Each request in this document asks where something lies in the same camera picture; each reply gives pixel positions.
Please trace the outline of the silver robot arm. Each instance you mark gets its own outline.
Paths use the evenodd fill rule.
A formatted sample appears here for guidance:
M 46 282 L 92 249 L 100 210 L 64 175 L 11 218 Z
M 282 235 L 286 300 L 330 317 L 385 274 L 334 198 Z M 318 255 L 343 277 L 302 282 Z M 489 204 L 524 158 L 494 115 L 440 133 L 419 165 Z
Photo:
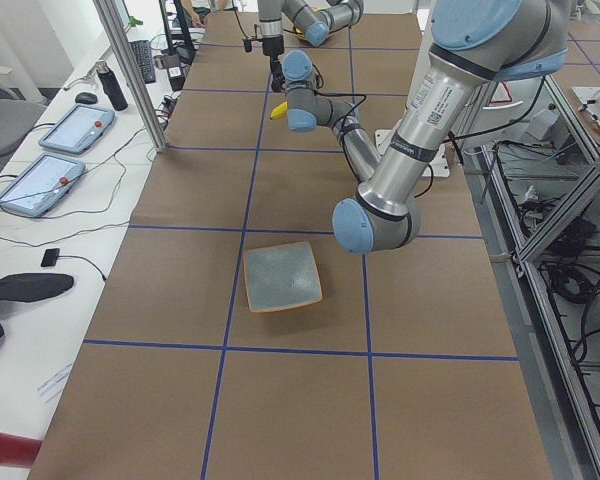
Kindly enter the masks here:
M 431 15 L 430 66 L 384 153 L 353 107 L 319 96 L 310 57 L 282 61 L 287 122 L 296 132 L 332 130 L 359 183 L 334 208 L 340 246 L 356 254 L 400 248 L 418 233 L 413 190 L 474 90 L 559 70 L 567 53 L 568 1 L 439 1 Z
M 344 28 L 356 25 L 364 14 L 363 0 L 328 1 L 329 7 L 315 10 L 307 1 L 258 1 L 257 31 L 263 54 L 269 60 L 274 78 L 282 74 L 280 57 L 284 54 L 283 20 L 285 16 L 313 47 Z

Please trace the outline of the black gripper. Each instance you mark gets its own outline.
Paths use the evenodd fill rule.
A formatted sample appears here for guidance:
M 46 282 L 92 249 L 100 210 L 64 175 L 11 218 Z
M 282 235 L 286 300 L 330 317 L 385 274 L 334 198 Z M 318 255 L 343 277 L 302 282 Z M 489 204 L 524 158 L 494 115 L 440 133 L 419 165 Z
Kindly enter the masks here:
M 272 75 L 281 75 L 280 57 L 284 54 L 284 38 L 282 36 L 264 37 L 262 39 L 263 54 L 269 59 Z

